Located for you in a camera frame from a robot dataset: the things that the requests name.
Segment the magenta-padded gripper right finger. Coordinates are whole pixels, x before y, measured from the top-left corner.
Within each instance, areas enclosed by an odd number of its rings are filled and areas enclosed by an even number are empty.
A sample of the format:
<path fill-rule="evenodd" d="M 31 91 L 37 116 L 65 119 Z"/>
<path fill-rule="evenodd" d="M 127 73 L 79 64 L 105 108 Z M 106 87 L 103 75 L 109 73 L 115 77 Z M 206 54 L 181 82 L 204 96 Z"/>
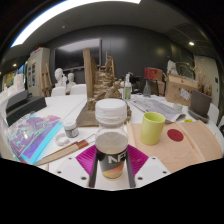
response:
<path fill-rule="evenodd" d="M 127 146 L 126 164 L 131 188 L 143 187 L 170 174 L 156 156 L 148 157 L 131 145 Z"/>

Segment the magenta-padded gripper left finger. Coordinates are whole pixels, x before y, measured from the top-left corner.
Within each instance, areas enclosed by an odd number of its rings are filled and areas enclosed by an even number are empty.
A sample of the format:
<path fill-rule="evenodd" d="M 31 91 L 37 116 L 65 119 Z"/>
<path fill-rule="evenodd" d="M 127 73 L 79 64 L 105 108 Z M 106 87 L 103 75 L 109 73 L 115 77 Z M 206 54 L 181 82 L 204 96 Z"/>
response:
<path fill-rule="evenodd" d="M 69 156 L 55 171 L 55 174 L 82 187 L 95 187 L 97 174 L 97 150 L 87 148 L 76 157 Z"/>

